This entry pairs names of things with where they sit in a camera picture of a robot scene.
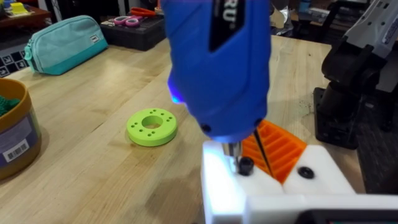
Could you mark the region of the white orange left gripper left finger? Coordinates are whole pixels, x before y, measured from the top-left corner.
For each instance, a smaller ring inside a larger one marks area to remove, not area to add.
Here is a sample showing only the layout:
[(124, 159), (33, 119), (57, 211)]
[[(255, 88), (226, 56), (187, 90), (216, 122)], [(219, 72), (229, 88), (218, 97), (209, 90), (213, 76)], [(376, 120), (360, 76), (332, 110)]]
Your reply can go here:
[(206, 223), (243, 223), (248, 201), (280, 195), (281, 184), (262, 167), (263, 158), (245, 153), (244, 143), (203, 143), (201, 189)]

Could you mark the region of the white orange left gripper right finger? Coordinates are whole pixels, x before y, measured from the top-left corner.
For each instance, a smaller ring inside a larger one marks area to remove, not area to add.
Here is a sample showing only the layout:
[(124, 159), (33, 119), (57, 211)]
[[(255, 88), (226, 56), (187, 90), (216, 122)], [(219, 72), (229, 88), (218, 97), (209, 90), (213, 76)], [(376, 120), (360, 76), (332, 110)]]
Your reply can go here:
[(257, 128), (266, 167), (288, 194), (351, 195), (348, 182), (329, 152), (321, 145), (307, 144), (297, 136), (269, 122)]

